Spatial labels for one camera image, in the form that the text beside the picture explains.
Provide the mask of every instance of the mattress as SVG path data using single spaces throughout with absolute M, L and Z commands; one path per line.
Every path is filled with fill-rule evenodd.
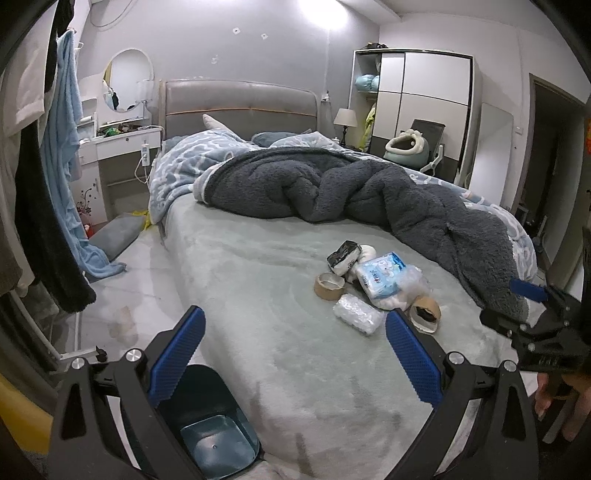
M 184 306 L 206 314 L 201 353 L 253 424 L 278 478 L 382 480 L 431 412 L 384 327 L 366 337 L 314 294 L 315 276 L 343 241 L 395 251 L 423 270 L 441 307 L 436 338 L 445 351 L 480 365 L 516 359 L 508 339 L 480 324 L 480 309 L 451 274 L 377 227 L 247 218 L 184 195 L 164 230 Z M 445 463 L 461 450 L 475 407 Z

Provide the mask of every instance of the headboard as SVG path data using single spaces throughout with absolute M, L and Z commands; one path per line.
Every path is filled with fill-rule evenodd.
M 208 113 L 240 137 L 259 132 L 301 133 L 317 129 L 316 95 L 268 83 L 230 80 L 162 80 L 160 125 L 165 138 L 205 130 Z

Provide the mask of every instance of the textured blue pad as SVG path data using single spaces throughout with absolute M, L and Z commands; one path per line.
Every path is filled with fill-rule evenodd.
M 196 308 L 152 367 L 148 398 L 154 408 L 173 395 L 204 335 L 205 313 Z
M 516 295 L 521 295 L 526 299 L 530 299 L 538 303 L 543 303 L 548 300 L 548 293 L 544 287 L 539 287 L 538 285 L 534 285 L 533 283 L 527 281 L 513 278 L 509 282 L 509 288 Z
M 433 408 L 443 400 L 441 372 L 396 311 L 386 318 L 386 337 L 421 401 Z

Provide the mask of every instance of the oval mirror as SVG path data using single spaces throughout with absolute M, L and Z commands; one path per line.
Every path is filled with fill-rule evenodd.
M 116 112 L 126 112 L 149 100 L 151 89 L 146 84 L 152 80 L 152 64 L 144 52 L 124 50 L 109 62 L 103 75 L 105 103 Z

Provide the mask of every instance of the silver bolt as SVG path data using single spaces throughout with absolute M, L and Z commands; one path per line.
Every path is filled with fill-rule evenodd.
M 448 355 L 449 361 L 454 365 L 461 365 L 464 363 L 464 356 L 458 352 L 452 352 Z
M 129 362 L 137 362 L 140 358 L 142 358 L 142 350 L 134 348 L 125 354 L 125 358 Z
M 512 362 L 511 360 L 506 360 L 505 362 L 503 362 L 503 367 L 505 367 L 505 370 L 507 370 L 508 372 L 514 372 L 515 370 L 517 370 L 517 365 L 515 364 L 515 362 Z
M 78 358 L 75 358 L 74 361 L 72 362 L 72 368 L 74 370 L 79 370 L 80 368 L 82 368 L 84 366 L 85 363 L 86 363 L 86 360 L 84 360 L 81 356 L 79 356 Z

